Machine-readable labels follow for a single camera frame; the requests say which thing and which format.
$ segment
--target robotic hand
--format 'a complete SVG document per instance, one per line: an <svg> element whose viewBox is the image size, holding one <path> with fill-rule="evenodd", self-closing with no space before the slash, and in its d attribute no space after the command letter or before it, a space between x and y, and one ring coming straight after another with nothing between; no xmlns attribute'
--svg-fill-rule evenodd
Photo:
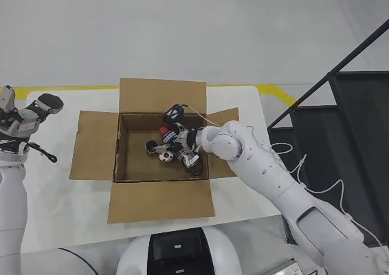
<svg viewBox="0 0 389 275"><path fill-rule="evenodd" d="M288 221L298 245L330 275L389 274L389 264L363 244L351 217L307 192L251 127L237 121L221 128L207 126L197 132L196 144L226 160L245 184L270 200Z"/></svg>
<svg viewBox="0 0 389 275"><path fill-rule="evenodd" d="M20 274L20 251L27 222L27 198L23 186L29 148L38 150L51 162L57 158L38 144L29 142L40 123L58 113L63 102L57 96L41 95L28 107L14 105L13 88L0 94L0 274Z"/></svg>

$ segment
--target white table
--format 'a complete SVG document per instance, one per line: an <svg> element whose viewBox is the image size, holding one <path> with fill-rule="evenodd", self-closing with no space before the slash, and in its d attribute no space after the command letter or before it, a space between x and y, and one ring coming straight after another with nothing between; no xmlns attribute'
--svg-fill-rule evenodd
<svg viewBox="0 0 389 275"><path fill-rule="evenodd" d="M27 103L41 93L31 93ZM55 154L58 162L53 164L33 150L25 163L28 222L22 253L280 214L266 198L248 188L239 178L231 177L211 179L215 217L107 224L111 182L68 178L79 111L118 112L119 91L50 93L60 96L65 107L59 114L48 117L31 141ZM208 87L207 113L234 107L238 107L241 122L252 125L258 138L268 138L255 87Z"/></svg>

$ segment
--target wire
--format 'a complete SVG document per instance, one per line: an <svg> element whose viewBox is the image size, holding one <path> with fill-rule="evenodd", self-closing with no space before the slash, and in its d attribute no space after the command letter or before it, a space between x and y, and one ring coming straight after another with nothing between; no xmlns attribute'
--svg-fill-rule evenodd
<svg viewBox="0 0 389 275"><path fill-rule="evenodd" d="M253 126L248 126L248 127L251 127L252 128L252 136L254 137L254 139L260 144L262 145L258 140L257 140L257 137L254 135L254 127ZM273 150L272 146L274 145L277 145L277 144L284 144L284 145L288 145L290 146L291 148L288 150L288 151L285 151L285 152L280 152L280 153L277 153L275 152L275 150ZM274 143L271 145L270 147L270 151L266 150L265 147L263 146L260 146L263 150L267 151L267 152L270 152L272 154L276 154L276 155L282 155L282 154L285 154L285 153L289 153L292 151L292 145L288 144L288 143L283 143L283 142L279 142L279 143ZM300 170L304 164L304 161L307 157L307 154L304 154L303 158L298 162L298 165L292 170L292 171L289 171L287 170L285 167L283 167L283 165L280 165L280 167L282 167L285 171L287 171L288 173L292 174L295 170L297 170L297 181L298 183L304 187L305 190L307 190L308 192L310 193L313 193L313 194L323 194L323 193L326 193L330 190L332 190L335 186L337 186L338 184L341 184L341 195L340 195L340 209L342 211L342 213L347 216L351 221L352 223L354 223L356 226L360 227L361 229L363 229L364 231L366 231L367 233L369 233L370 236L372 236L376 242L379 244L379 247L382 249L382 251L384 252L384 255L386 256L387 258L387 264L389 264L389 256L387 255L387 252L386 250L384 249L384 246L382 245L381 241L379 241L379 239L370 231L368 230L367 228L365 228L364 226L362 226L360 223L358 223L356 220L353 219L353 217L348 214L344 208L343 208L343 199L344 199L344 182L342 179L339 179L337 180L331 187L327 188L326 190L323 190L323 191L313 191L311 189L309 189L306 184L304 184L304 182L301 181L300 179Z"/></svg>
<svg viewBox="0 0 389 275"><path fill-rule="evenodd" d="M98 275L97 271L92 267L92 265L90 265L90 264L89 264L86 260L84 260L84 258L82 258L80 255L78 255L78 254L72 252L71 250L67 250L66 248L63 248L63 247L62 247L62 248L59 248L59 250L63 250L63 251L66 251L66 252L69 252L69 253L75 255L75 256L78 257L80 260L82 260L84 263L86 263L87 266L89 266L89 268L92 269L92 271L93 271L96 275Z"/></svg>
<svg viewBox="0 0 389 275"><path fill-rule="evenodd" d="M376 240L376 242L379 244L379 247L382 249L382 251L384 252L384 255L386 256L387 258L387 263L389 263L389 256L387 255L387 252L386 250L384 249L384 246L382 245L381 241L367 228L365 228L364 226L362 226L359 222L357 222L356 220L354 220L354 218L348 214L345 209L343 208L343 198L344 198L344 181L342 179L339 179L337 180L331 187L327 188L326 190L323 190L323 191L313 191L311 189L309 189L306 184L304 184L304 182L302 182L300 180L300 169L302 167L302 165L304 164L301 163L301 164L298 164L299 167L298 167L298 172L297 172L297 180L298 180L298 183L301 184L304 189L306 189L308 192L310 193L313 193L313 194L323 194L323 193L326 193L330 190L332 190L335 186L337 186L338 184L341 184L341 195L340 195L340 209L342 211L342 213L344 215L346 215L356 226L360 227L362 230L366 231L370 236L372 236L372 238L374 238Z"/></svg>
<svg viewBox="0 0 389 275"><path fill-rule="evenodd" d="M283 152L275 152L274 151L277 155L283 155L283 154L289 153L293 149L292 145L290 145L289 143L277 142L277 143L271 144L271 150L274 150L274 148L272 148L272 147L275 146L275 145L287 145L287 146L289 146L289 150L286 150L286 151L283 151Z"/></svg>
<svg viewBox="0 0 389 275"><path fill-rule="evenodd" d="M189 105L186 105L186 104L181 104L181 105L192 109L195 113L197 113L198 116L203 118L206 122L209 122L209 123L211 123L211 124L213 124L214 126L217 126L217 127L222 127L222 125L216 124L216 123L212 122L211 120L207 119L205 116L201 115L198 111L195 110L195 108L193 108L193 107L191 107Z"/></svg>

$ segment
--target box flap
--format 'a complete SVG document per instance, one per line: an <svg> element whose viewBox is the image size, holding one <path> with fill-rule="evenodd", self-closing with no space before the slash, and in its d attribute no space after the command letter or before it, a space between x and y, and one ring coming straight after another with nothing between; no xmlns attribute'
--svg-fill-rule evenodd
<svg viewBox="0 0 389 275"><path fill-rule="evenodd" d="M120 113L164 113L173 104L187 104L206 113L205 82L121 78ZM194 113L187 108L187 113Z"/></svg>
<svg viewBox="0 0 389 275"><path fill-rule="evenodd" d="M208 180L112 185L109 224L213 216Z"/></svg>
<svg viewBox="0 0 389 275"><path fill-rule="evenodd" d="M112 180L118 113L80 111L70 179Z"/></svg>
<svg viewBox="0 0 389 275"><path fill-rule="evenodd" d="M207 115L207 119L218 125L224 125L230 120L239 121L238 109L233 108L217 113L211 113L210 115ZM216 155L208 155L208 166L210 171L210 179L218 179L222 177L236 177L234 172L231 171L228 163L223 159L219 159Z"/></svg>

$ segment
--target yellow floor line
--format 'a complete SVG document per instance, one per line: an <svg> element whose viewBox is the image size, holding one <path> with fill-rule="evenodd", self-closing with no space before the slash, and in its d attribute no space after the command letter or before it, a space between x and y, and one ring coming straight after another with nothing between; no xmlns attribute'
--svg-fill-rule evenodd
<svg viewBox="0 0 389 275"><path fill-rule="evenodd" d="M231 85L208 85L210 87L229 87L229 86L255 86L260 94L275 96L288 107L290 107L296 99L289 95L285 90L275 84L231 84Z"/></svg>
<svg viewBox="0 0 389 275"><path fill-rule="evenodd" d="M255 86L260 94L268 94L275 96L288 107L291 106L296 100L290 96L286 91L281 89L278 85L274 84L233 84L233 85L208 85L210 87L228 87L228 86ZM28 94L33 91L77 91L77 90L99 90L99 89L118 89L118 85L105 85L105 86L62 86L62 87L17 87L14 88L16 92L17 100L25 100Z"/></svg>
<svg viewBox="0 0 389 275"><path fill-rule="evenodd" d="M14 88L16 99L25 100L33 91L78 91L78 90L102 90L102 89L118 89L118 85L105 86L61 86L61 87L17 87Z"/></svg>

